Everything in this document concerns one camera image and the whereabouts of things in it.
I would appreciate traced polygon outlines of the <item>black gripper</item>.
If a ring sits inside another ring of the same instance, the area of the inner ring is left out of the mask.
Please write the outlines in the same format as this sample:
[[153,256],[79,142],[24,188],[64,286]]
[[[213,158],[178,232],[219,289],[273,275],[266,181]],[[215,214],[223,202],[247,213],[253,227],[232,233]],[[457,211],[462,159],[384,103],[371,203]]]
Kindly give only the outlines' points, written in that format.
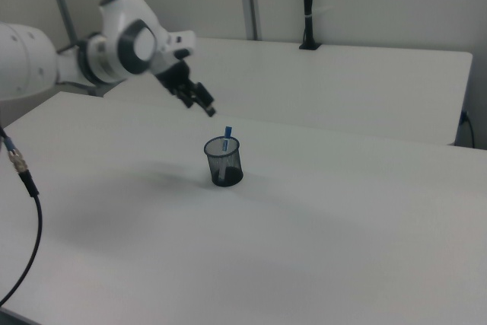
[[154,76],[171,95],[180,99],[187,108],[190,108],[196,101],[209,117],[215,115],[213,96],[202,83],[195,84],[190,80],[189,66],[184,61],[175,63],[164,72],[155,72]]

